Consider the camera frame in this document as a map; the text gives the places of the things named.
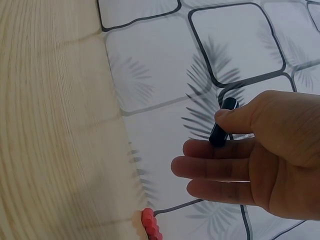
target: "wooden surface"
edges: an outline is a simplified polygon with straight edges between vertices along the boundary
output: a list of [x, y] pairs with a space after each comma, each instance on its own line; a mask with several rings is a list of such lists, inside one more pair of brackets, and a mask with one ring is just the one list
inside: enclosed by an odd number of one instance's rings
[[0, 0], [0, 239], [143, 240], [95, 0]]

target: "black square outline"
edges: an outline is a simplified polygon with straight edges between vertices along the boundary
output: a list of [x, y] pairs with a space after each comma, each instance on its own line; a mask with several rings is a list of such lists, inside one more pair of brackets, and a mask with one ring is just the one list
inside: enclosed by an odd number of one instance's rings
[[309, 16], [310, 16], [310, 18], [311, 18], [311, 21], [312, 21], [315, 29], [320, 33], [320, 29], [318, 28], [318, 25], [316, 24], [314, 18], [312, 17], [311, 12], [310, 12], [309, 5], [318, 5], [318, 6], [320, 6], [320, 2], [310, 1], [310, 0], [307, 0], [307, 1], [306, 1], [306, 9], [308, 10], [308, 13], [309, 13]]
[[[192, 15], [195, 12], [198, 12], [198, 11], [204, 11], [204, 10], [209, 10], [209, 9], [218, 9], [218, 8], [227, 8], [227, 7], [241, 6], [241, 5], [254, 5], [257, 8], [259, 8], [260, 11], [262, 12], [262, 14], [264, 15], [264, 17], [267, 20], [267, 23], [268, 23], [268, 25], [270, 27], [271, 35], [272, 35], [272, 37], [274, 39], [274, 42], [275, 42], [275, 44], [276, 44], [276, 46], [277, 46], [277, 48], [279, 50], [279, 54], [280, 54], [281, 59], [282, 59], [282, 67], [281, 67], [280, 70], [276, 70], [276, 71], [273, 71], [273, 72], [265, 73], [265, 74], [262, 74], [262, 75], [259, 75], [259, 76], [250, 77], [250, 78], [239, 80], [239, 81], [235, 81], [235, 82], [232, 82], [232, 83], [221, 83], [214, 76], [214, 73], [212, 71], [208, 56], [206, 54], [206, 51], [205, 51], [205, 49], [204, 49], [204, 47], [202, 45], [202, 42], [201, 42], [201, 40], [199, 38], [197, 30], [196, 30], [196, 28], [195, 28], [195, 26], [193, 24]], [[275, 36], [275, 31], [274, 31], [274, 29], [272, 27], [272, 24], [271, 24], [268, 16], [266, 15], [266, 13], [264, 12], [264, 10], [258, 4], [254, 3], [254, 2], [232, 3], [232, 4], [228, 4], [228, 5], [207, 6], [207, 7], [202, 7], [202, 8], [196, 8], [196, 9], [191, 10], [188, 13], [188, 21], [189, 21], [189, 24], [191, 26], [192, 32], [194, 34], [194, 37], [195, 37], [195, 39], [196, 39], [196, 41], [197, 41], [197, 43], [199, 45], [199, 48], [200, 48], [200, 50], [202, 52], [202, 55], [204, 57], [204, 60], [205, 60], [205, 63], [206, 63], [206, 66], [207, 66], [211, 81], [218, 88], [228, 88], [230, 85], [234, 86], [234, 85], [238, 85], [238, 84], [246, 85], [246, 84], [258, 83], [258, 82], [263, 81], [263, 80], [267, 80], [267, 79], [272, 79], [272, 78], [278, 77], [278, 75], [281, 75], [284, 72], [284, 70], [286, 69], [286, 66], [287, 66], [286, 65], [286, 61], [285, 61], [284, 55], [283, 55], [283, 53], [281, 51], [280, 45], [279, 45], [279, 43], [277, 41], [277, 38]]]
[[107, 33], [107, 32], [109, 32], [111, 30], [114, 30], [114, 29], [125, 28], [125, 27], [127, 27], [127, 26], [129, 26], [131, 24], [134, 24], [136, 22], [139, 22], [139, 21], [150, 20], [150, 19], [160, 18], [160, 17], [164, 17], [164, 16], [167, 16], [167, 15], [174, 14], [174, 13], [178, 12], [181, 9], [182, 4], [181, 4], [181, 0], [177, 0], [177, 7], [172, 11], [165, 12], [165, 13], [158, 14], [158, 15], [154, 15], [154, 16], [146, 16], [146, 17], [136, 18], [136, 19], [134, 19], [134, 20], [132, 20], [132, 21], [126, 23], [126, 24], [122, 24], [122, 25], [119, 25], [119, 26], [113, 26], [113, 27], [104, 27], [104, 24], [102, 22], [102, 17], [101, 17], [101, 10], [100, 10], [99, 0], [96, 0], [96, 6], [97, 6], [97, 10], [98, 10], [101, 30], [102, 30], [102, 32]]
[[[104, 38], [104, 45], [105, 45], [105, 51], [106, 51], [107, 57], [108, 57], [108, 51], [107, 51], [107, 46], [106, 45], [107, 45], [108, 36], [110, 34], [112, 34], [112, 33], [116, 33], [117, 31], [121, 31], [122, 30], [121, 28], [118, 28], [115, 31], [108, 32], [106, 34], [105, 38]], [[111, 69], [110, 69], [110, 73], [111, 73], [111, 76], [112, 76], [112, 81], [114, 81]], [[208, 93], [211, 90], [212, 87], [213, 87], [212, 82], [208, 79], [207, 80], [207, 85], [203, 89], [201, 89], [201, 92], [200, 92], [201, 96], [206, 94], [206, 93]], [[191, 97], [197, 97], [198, 95], [195, 94], [195, 93], [192, 93], [190, 96]], [[184, 96], [172, 99], [172, 100], [167, 100], [167, 101], [164, 101], [162, 103], [158, 103], [158, 104], [155, 104], [155, 105], [152, 105], [152, 106], [147, 106], [147, 107], [144, 107], [144, 108], [141, 108], [141, 109], [137, 109], [137, 110], [133, 110], [133, 111], [125, 111], [120, 106], [119, 106], [119, 109], [120, 109], [121, 116], [129, 117], [129, 116], [132, 116], [132, 115], [135, 115], [135, 114], [141, 114], [141, 113], [145, 113], [145, 112], [148, 112], [148, 111], [156, 110], [156, 109], [159, 109], [159, 108], [162, 108], [162, 107], [165, 107], [165, 106], [169, 106], [169, 105], [172, 105], [172, 104], [180, 103], [180, 102], [186, 101], [188, 99], [190, 99], [189, 96], [184, 95]]]
[[280, 74], [278, 74], [277, 76], [273, 76], [271, 78], [268, 78], [268, 79], [264, 79], [264, 80], [261, 80], [261, 81], [252, 81], [250, 83], [245, 83], [243, 82], [242, 84], [241, 83], [238, 83], [238, 84], [233, 84], [233, 85], [229, 85], [228, 87], [225, 87], [220, 93], [219, 93], [219, 96], [218, 96], [218, 101], [219, 101], [219, 105], [221, 106], [222, 105], [222, 102], [223, 102], [223, 99], [224, 99], [224, 96], [227, 92], [231, 91], [231, 90], [234, 90], [234, 89], [239, 89], [239, 88], [243, 88], [243, 87], [246, 87], [246, 86], [250, 86], [252, 84], [256, 84], [256, 83], [260, 83], [260, 82], [263, 82], [263, 81], [266, 81], [266, 80], [270, 80], [270, 79], [274, 79], [274, 78], [277, 78], [277, 77], [281, 77], [281, 76], [284, 76], [286, 77], [290, 84], [291, 84], [291, 87], [292, 87], [292, 91], [294, 93], [297, 92], [297, 88], [296, 88], [296, 85], [295, 85], [295, 82], [292, 80], [292, 78], [290, 77], [290, 75], [286, 72], [281, 72]]
[[309, 69], [309, 68], [313, 68], [313, 67], [320, 67], [320, 60], [313, 61], [313, 62], [307, 62], [306, 64], [302, 64], [302, 65], [295, 67], [291, 73], [291, 79], [292, 79], [294, 86], [296, 86], [296, 81], [295, 81], [296, 73], [303, 71], [303, 70], [306, 70], [306, 69]]

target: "red plastic piece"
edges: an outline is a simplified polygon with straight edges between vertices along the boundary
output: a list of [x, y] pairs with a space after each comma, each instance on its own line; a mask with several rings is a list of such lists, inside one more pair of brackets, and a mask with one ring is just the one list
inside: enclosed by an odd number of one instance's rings
[[156, 225], [148, 226], [145, 228], [145, 231], [149, 236], [156, 236], [157, 226]]
[[154, 225], [154, 211], [151, 208], [145, 208], [142, 211], [141, 221], [145, 228]]
[[163, 235], [159, 232], [157, 219], [154, 217], [154, 211], [151, 208], [145, 208], [141, 215], [142, 225], [149, 237], [149, 240], [163, 240]]

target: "black pen cap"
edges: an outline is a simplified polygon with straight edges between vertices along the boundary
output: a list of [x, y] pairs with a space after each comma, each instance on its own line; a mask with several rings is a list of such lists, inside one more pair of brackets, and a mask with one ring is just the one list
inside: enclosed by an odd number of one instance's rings
[[[221, 109], [232, 110], [238, 107], [239, 102], [233, 97], [228, 97], [223, 101]], [[226, 144], [227, 138], [228, 134], [217, 123], [215, 123], [209, 137], [209, 142], [214, 147], [221, 148]]]

